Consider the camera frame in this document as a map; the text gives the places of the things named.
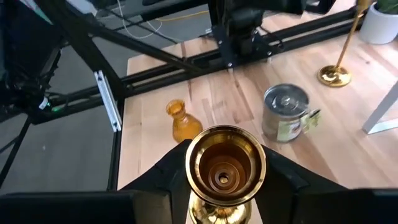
yellow cable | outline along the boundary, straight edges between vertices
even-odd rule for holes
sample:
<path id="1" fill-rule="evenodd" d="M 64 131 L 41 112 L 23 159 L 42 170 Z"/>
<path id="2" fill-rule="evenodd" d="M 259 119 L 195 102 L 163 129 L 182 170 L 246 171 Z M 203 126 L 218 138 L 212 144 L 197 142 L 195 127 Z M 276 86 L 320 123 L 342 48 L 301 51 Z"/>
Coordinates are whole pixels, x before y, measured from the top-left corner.
<path id="1" fill-rule="evenodd" d="M 193 16 L 199 16 L 201 14 L 208 13 L 208 12 L 209 11 L 202 11 L 202 12 L 197 12 L 197 13 L 193 13 L 193 14 L 189 14 L 189 15 L 185 15 L 185 16 L 176 17 L 176 18 L 156 19 L 156 20 L 160 21 L 160 22 L 170 22 L 170 21 L 176 21 L 176 20 L 179 20 L 179 19 L 186 19 L 186 18 L 193 17 Z"/>

brass goblet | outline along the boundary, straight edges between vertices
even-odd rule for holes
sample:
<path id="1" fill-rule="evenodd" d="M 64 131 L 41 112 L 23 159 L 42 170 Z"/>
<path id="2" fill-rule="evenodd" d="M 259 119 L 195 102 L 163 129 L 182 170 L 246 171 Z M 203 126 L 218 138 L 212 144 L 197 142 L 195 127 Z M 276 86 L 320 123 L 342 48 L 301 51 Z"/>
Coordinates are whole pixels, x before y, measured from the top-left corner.
<path id="1" fill-rule="evenodd" d="M 192 188 L 189 214 L 195 224 L 247 223 L 251 199 L 266 175 L 266 155 L 247 131 L 215 126 L 189 145 L 185 170 Z"/>

cable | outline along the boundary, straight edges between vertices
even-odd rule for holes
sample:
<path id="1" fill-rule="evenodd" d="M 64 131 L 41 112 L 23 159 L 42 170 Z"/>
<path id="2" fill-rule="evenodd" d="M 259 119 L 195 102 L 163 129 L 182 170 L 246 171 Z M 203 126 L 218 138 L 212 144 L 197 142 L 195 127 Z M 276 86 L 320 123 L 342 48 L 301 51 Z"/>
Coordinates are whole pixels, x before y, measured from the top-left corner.
<path id="1" fill-rule="evenodd" d="M 193 17 L 193 16 L 199 16 L 199 15 L 202 15 L 202 14 L 208 13 L 208 12 L 209 11 L 202 11 L 202 12 L 196 12 L 193 14 L 179 16 L 179 17 L 170 18 L 170 19 L 155 19 L 155 20 L 160 21 L 160 22 L 170 22 L 170 21 L 176 21 L 176 20 L 180 20 L 180 19 L 186 19 L 186 18 Z"/>
<path id="2" fill-rule="evenodd" d="M 275 34 L 273 34 L 272 32 L 270 32 L 269 30 L 263 28 L 262 26 L 259 26 L 259 28 L 260 28 L 262 31 L 266 32 L 266 33 L 267 33 L 268 35 L 270 35 L 271 37 L 275 38 L 275 40 L 278 40 L 278 41 L 279 41 L 278 47 L 279 47 L 281 50 L 285 49 L 285 45 L 284 45 L 282 39 L 280 39 L 278 36 L 276 36 Z"/>
<path id="3" fill-rule="evenodd" d="M 150 26 L 150 27 L 152 27 L 152 29 L 154 29 L 154 30 L 155 30 L 155 27 L 154 27 L 154 26 L 152 26 L 152 24 L 151 24 L 151 23 L 149 23 L 149 22 L 147 22 L 147 23 L 149 24 L 149 26 Z M 155 31 L 155 32 L 157 32 L 158 34 L 160 34 L 160 35 L 162 35 L 162 36 L 164 36 L 164 37 L 170 38 L 170 39 L 172 39 L 172 40 L 174 40 L 174 41 L 177 41 L 177 42 L 184 42 L 183 40 L 180 40 L 180 39 L 178 39 L 178 38 L 169 37 L 169 36 L 167 36 L 167 35 L 165 35 L 165 34 L 163 34 L 163 33 L 159 32 L 159 31 Z"/>
<path id="4" fill-rule="evenodd" d="M 119 9 L 119 6 L 118 7 L 115 7 L 114 9 L 109 9 L 110 11 L 114 11 L 114 10 L 117 10 L 117 9 Z M 107 16 L 104 16 L 104 17 L 99 17 L 98 18 L 98 20 L 107 20 L 107 19 L 110 19 L 110 18 L 113 18 L 113 17 L 115 17 L 115 15 L 114 14 L 111 14 L 111 15 L 107 15 Z"/>
<path id="5" fill-rule="evenodd" d="M 127 25 L 126 27 L 129 28 L 129 27 L 132 27 L 132 26 L 138 26 L 139 24 L 142 24 L 143 22 L 145 22 L 145 21 L 141 20 L 141 21 L 138 21 L 138 22 L 133 22 L 133 23 L 130 23 L 129 25 Z M 117 31 L 120 31 L 120 30 L 123 30 L 123 29 L 124 29 L 124 27 L 122 25 L 121 27 L 113 29 L 113 31 L 117 32 Z"/>
<path id="6" fill-rule="evenodd" d="M 161 21 L 160 21 L 160 26 L 159 26 L 157 29 L 156 29 L 150 22 L 147 21 L 148 25 L 149 25 L 154 31 L 151 31 L 151 30 L 149 30 L 148 28 L 146 28 L 146 27 L 144 27 L 144 26 L 142 26 L 142 25 L 137 24 L 137 26 L 139 26 L 140 28 L 145 29 L 145 30 L 148 30 L 149 32 L 152 32 L 152 33 L 151 33 L 151 34 L 148 34 L 148 35 L 146 35 L 146 36 L 143 36 L 143 37 L 136 37 L 136 36 L 132 35 L 132 34 L 128 31 L 128 29 L 127 29 L 127 27 L 126 27 L 126 23 L 125 23 L 125 21 L 129 21 L 129 22 L 131 22 L 131 21 L 128 20 L 128 19 L 126 19 L 126 18 L 123 16 L 123 11 L 122 11 L 122 9 L 121 9 L 120 0 L 117 0 L 117 1 L 118 1 L 118 5 L 119 5 L 120 15 L 117 15 L 116 13 L 114 13 L 114 12 L 112 12 L 112 11 L 110 11 L 110 13 L 112 13 L 112 14 L 114 14 L 116 17 L 119 17 L 120 19 L 122 19 L 124 29 L 126 30 L 126 32 L 127 32 L 131 37 L 136 38 L 136 39 L 144 39 L 144 38 L 147 38 L 147 37 L 149 37 L 149 36 L 155 34 L 155 35 L 158 35 L 158 36 L 160 36 L 160 37 L 162 37 L 162 38 L 165 38 L 165 39 L 167 39 L 167 40 L 173 42 L 174 44 L 177 44 L 178 42 L 183 42 L 183 40 L 180 40 L 180 39 L 177 39 L 177 38 L 174 38 L 174 37 L 169 37 L 169 36 L 167 36 L 167 35 L 165 35 L 165 34 L 159 32 L 159 29 L 162 27 L 162 24 L 163 24 Z"/>
<path id="7" fill-rule="evenodd" d="M 135 35 L 132 35 L 132 34 L 130 33 L 130 31 L 127 29 L 127 27 L 126 27 L 126 22 L 125 22 L 125 18 L 124 18 L 124 16 L 123 16 L 123 10 L 122 10 L 122 5 L 120 4 L 120 0 L 118 0 L 118 6 L 119 6 L 119 12 L 120 12 L 120 16 L 121 16 L 122 23 L 123 23 L 123 26 L 124 26 L 124 30 L 126 30 L 126 32 L 127 32 L 132 38 L 135 38 L 135 39 L 145 39 L 145 38 L 147 38 L 147 37 L 150 37 L 150 36 L 154 35 L 154 33 L 145 35 L 145 36 L 143 36 L 143 37 L 136 37 Z M 160 26 L 159 26 L 158 29 L 155 29 L 152 25 L 150 25 L 150 26 L 154 29 L 155 32 L 157 32 L 157 31 L 162 27 L 162 22 L 160 22 Z"/>

green plant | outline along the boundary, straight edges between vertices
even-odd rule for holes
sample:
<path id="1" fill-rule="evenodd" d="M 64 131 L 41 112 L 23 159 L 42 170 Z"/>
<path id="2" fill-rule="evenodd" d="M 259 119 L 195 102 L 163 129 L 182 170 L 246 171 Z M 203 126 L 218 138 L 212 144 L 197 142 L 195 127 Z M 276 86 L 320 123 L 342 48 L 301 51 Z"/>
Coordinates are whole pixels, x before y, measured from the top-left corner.
<path id="1" fill-rule="evenodd" d="M 384 14 L 398 15 L 398 0 L 377 0 L 377 10 Z"/>

brass pole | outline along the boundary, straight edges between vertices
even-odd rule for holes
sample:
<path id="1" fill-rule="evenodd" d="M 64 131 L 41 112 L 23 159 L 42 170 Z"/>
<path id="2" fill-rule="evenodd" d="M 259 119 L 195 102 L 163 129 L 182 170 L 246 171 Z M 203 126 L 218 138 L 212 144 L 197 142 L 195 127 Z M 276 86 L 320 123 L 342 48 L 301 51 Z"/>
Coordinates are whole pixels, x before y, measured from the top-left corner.
<path id="1" fill-rule="evenodd" d="M 351 27 L 351 30 L 349 31 L 348 37 L 347 37 L 347 39 L 346 39 L 346 42 L 344 43 L 343 50 L 341 51 L 340 57 L 338 58 L 338 61 L 337 61 L 337 64 L 336 64 L 336 67 L 337 67 L 337 68 L 340 67 L 341 61 L 343 61 L 344 54 L 346 53 L 347 48 L 348 48 L 348 44 L 349 44 L 349 42 L 351 41 L 351 39 L 352 39 L 352 37 L 353 37 L 353 35 L 354 35 L 355 31 L 356 31 L 356 27 L 358 26 L 358 22 L 359 22 L 359 18 L 361 18 L 361 17 L 360 17 L 361 14 L 362 14 L 362 12 L 359 12 L 359 11 L 358 11 L 358 12 L 356 13 L 356 15 L 355 15 L 354 24 L 353 24 L 353 26 Z"/>
<path id="2" fill-rule="evenodd" d="M 317 78 L 318 80 L 329 87 L 341 87 L 350 83 L 352 79 L 352 74 L 350 74 L 347 69 L 341 66 L 341 62 L 343 61 L 344 55 L 347 51 L 349 42 L 354 36 L 355 30 L 358 26 L 359 19 L 363 15 L 363 12 L 369 7 L 370 0 L 359 0 L 358 1 L 358 10 L 355 15 L 353 26 L 347 36 L 346 42 L 344 43 L 343 50 L 340 53 L 336 65 L 328 65 L 318 72 Z"/>

